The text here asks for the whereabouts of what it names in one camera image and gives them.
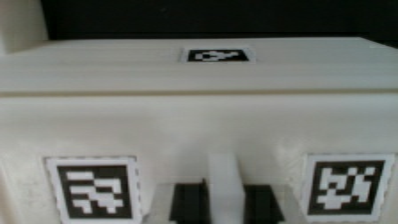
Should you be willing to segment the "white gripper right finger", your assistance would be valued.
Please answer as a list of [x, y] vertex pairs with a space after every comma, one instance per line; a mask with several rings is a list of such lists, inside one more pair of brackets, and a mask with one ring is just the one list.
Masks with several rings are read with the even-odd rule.
[[244, 224], [280, 224], [285, 221], [282, 206], [269, 185], [248, 185]]

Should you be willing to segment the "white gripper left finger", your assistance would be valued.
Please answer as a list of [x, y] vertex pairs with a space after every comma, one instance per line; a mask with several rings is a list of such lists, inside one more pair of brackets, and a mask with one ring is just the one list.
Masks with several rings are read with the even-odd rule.
[[207, 181], [177, 184], [170, 220], [177, 224], [211, 224]]

